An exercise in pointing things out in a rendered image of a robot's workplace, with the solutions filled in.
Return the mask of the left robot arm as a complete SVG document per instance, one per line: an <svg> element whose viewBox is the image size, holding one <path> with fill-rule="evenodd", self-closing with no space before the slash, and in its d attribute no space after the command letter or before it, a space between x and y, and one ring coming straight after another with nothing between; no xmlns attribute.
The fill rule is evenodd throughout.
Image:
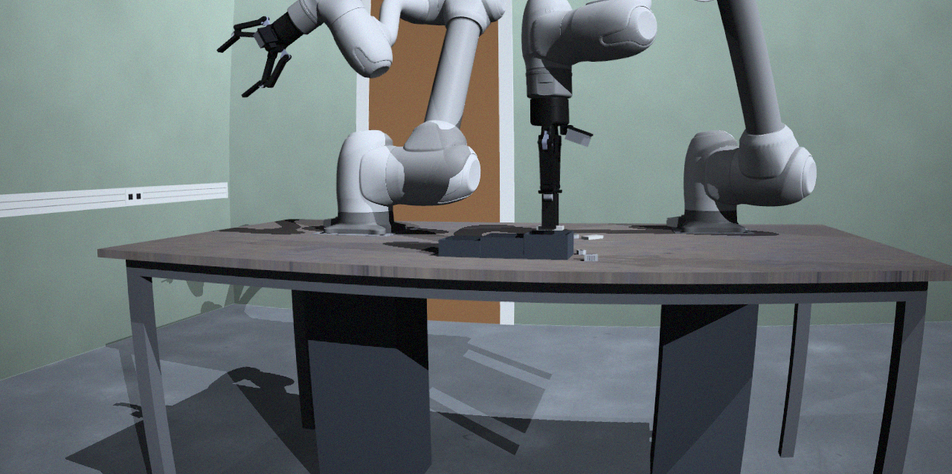
<svg viewBox="0 0 952 474"><path fill-rule="evenodd" d="M757 0L717 0L733 63L745 131L696 134L684 163L681 232L745 232L737 204L783 206L811 195L817 168L781 122ZM652 0L528 0L521 20L527 97L572 97L572 65L636 56L656 39ZM690 210L690 211L688 211Z"/></svg>

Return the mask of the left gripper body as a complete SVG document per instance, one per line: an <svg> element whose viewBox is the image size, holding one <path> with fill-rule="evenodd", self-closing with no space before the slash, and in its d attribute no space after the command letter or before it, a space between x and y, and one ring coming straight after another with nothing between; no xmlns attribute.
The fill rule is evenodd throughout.
<svg viewBox="0 0 952 474"><path fill-rule="evenodd" d="M558 126L569 124L569 100L558 97L540 97L530 100L530 123L541 126L541 139L544 131L550 131L552 154L555 152L555 135Z"/></svg>

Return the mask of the dark grey three-compartment bin rack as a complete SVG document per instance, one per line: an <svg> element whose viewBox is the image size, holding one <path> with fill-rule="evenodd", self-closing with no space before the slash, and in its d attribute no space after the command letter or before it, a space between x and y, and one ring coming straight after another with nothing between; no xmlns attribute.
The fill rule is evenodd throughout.
<svg viewBox="0 0 952 474"><path fill-rule="evenodd" d="M450 236L439 240L439 257L538 258L568 260L573 256L573 231L536 231L526 234L491 233Z"/></svg>

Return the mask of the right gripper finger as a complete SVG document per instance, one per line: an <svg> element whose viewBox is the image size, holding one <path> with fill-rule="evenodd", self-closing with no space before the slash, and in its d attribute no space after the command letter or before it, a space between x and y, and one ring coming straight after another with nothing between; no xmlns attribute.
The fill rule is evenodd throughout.
<svg viewBox="0 0 952 474"><path fill-rule="evenodd" d="M254 93L258 88L265 88L265 87L273 88L274 87L275 83L278 80L279 75L281 75L282 73L283 67L290 60L290 58L292 58L292 56L289 56L288 51L283 49L283 51L281 51L282 53L281 60L278 61L278 63L276 64L275 70L273 71L273 73L271 73L274 66L275 58L277 58L277 54L278 54L278 53L273 53L273 51L274 49L268 51L268 56L267 56L268 58L266 58L266 66L264 69L262 80L259 80L245 93L242 93L242 97L248 97L249 95Z"/></svg>
<svg viewBox="0 0 952 474"><path fill-rule="evenodd" d="M217 51L220 51L220 53L223 53L223 51L227 50L229 46L233 45L242 36L253 37L253 32L242 32L241 30L245 28L252 28L259 25L264 25L264 26L271 25L271 23L269 22L269 17L263 16L261 17L261 19L258 19L258 20L248 21L248 22L234 25L234 32L231 34L231 39L229 39L221 47L219 47Z"/></svg>

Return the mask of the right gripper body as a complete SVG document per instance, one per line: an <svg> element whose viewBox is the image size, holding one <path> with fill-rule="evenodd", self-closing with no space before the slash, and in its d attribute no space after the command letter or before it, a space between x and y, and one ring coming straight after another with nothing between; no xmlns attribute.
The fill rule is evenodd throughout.
<svg viewBox="0 0 952 474"><path fill-rule="evenodd" d="M273 53L276 53L276 51L281 53L283 49L286 50L290 44L295 42L295 40L300 39L300 36L303 36L303 33L299 32L299 30L292 24L292 21L290 21L288 12L284 13L271 25L266 25L266 27L268 26L271 26L271 29L274 29L274 32L279 37L278 41L276 41L277 47Z"/></svg>

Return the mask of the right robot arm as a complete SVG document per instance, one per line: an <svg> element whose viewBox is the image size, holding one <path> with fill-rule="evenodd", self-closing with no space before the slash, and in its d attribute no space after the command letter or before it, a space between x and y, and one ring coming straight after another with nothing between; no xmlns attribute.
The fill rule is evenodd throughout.
<svg viewBox="0 0 952 474"><path fill-rule="evenodd" d="M347 136L336 173L339 212L324 220L324 233L407 230L394 222L395 204L461 202L477 189L480 162L467 146L461 121L479 36L502 19L504 10L504 0L384 0L377 20L361 0L298 0L290 5L289 18L299 32L309 34L326 24L348 65L367 78L390 70L400 19L446 27L425 123L404 147L394 146L378 130Z"/></svg>

